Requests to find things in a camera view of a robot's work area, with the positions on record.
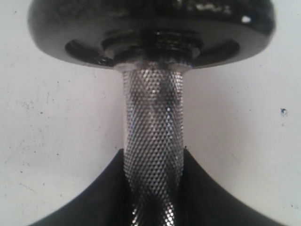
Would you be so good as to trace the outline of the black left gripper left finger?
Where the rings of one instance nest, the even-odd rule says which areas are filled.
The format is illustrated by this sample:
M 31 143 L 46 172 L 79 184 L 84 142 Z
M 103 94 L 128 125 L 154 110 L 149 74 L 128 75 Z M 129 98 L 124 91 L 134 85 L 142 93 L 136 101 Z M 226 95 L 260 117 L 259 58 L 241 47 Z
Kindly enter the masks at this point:
M 129 192 L 123 171 L 123 149 L 82 193 L 33 226 L 129 226 Z

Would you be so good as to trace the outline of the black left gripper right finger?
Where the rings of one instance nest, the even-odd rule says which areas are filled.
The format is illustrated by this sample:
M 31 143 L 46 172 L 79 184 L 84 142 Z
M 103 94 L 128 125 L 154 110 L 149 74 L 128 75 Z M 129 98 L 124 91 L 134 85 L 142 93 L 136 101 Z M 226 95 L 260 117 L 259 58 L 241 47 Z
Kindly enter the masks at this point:
M 222 188 L 184 150 L 184 168 L 179 191 L 182 226 L 278 226 Z

